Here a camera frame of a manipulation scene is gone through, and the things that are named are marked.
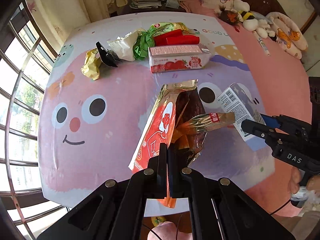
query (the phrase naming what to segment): smile drawing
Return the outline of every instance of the smile drawing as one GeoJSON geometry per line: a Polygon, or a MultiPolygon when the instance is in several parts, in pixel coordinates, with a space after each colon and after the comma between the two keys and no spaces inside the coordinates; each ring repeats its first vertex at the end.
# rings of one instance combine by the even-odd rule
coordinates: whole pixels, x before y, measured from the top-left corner
{"type": "Polygon", "coordinates": [[[65,136],[65,138],[63,139],[62,143],[68,143],[68,144],[71,144],[71,145],[79,145],[79,144],[84,144],[84,141],[81,141],[81,142],[70,142],[67,140],[67,135],[65,136]]]}

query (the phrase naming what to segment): white box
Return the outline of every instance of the white box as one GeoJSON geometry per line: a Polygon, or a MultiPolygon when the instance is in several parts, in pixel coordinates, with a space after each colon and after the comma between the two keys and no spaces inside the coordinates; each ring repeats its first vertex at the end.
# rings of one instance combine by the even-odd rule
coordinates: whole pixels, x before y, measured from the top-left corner
{"type": "Polygon", "coordinates": [[[264,125],[266,123],[261,117],[261,114],[257,111],[254,103],[252,103],[237,83],[233,83],[224,90],[222,94],[217,97],[217,101],[225,113],[235,113],[236,122],[233,125],[241,135],[242,139],[253,151],[257,151],[266,146],[264,139],[246,133],[241,129],[241,123],[246,119],[264,125]]]}

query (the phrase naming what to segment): green crumpled paper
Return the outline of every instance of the green crumpled paper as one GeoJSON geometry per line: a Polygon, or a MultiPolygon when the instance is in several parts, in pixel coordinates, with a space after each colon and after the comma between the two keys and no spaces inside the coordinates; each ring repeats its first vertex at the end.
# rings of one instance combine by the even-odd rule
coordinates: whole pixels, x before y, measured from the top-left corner
{"type": "Polygon", "coordinates": [[[155,46],[155,41],[152,35],[156,32],[157,28],[151,26],[146,32],[141,32],[138,36],[136,43],[133,46],[133,54],[135,59],[144,60],[148,57],[148,48],[155,46]]]}

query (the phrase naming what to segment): red cartoon nose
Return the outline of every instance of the red cartoon nose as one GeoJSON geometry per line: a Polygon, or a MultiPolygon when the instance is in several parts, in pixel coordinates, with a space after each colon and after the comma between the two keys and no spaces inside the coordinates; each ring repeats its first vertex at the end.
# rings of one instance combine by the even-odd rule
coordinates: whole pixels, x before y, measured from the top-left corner
{"type": "Polygon", "coordinates": [[[79,128],[80,128],[80,119],[77,117],[72,118],[70,121],[70,130],[72,132],[76,132],[79,130],[79,128]]]}

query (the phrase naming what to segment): stack of papers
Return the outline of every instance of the stack of papers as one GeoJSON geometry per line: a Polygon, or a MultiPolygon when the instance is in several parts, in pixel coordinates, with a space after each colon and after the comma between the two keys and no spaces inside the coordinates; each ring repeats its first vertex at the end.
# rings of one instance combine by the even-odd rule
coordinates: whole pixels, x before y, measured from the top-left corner
{"type": "Polygon", "coordinates": [[[158,8],[164,0],[132,0],[131,8],[158,8]]]}

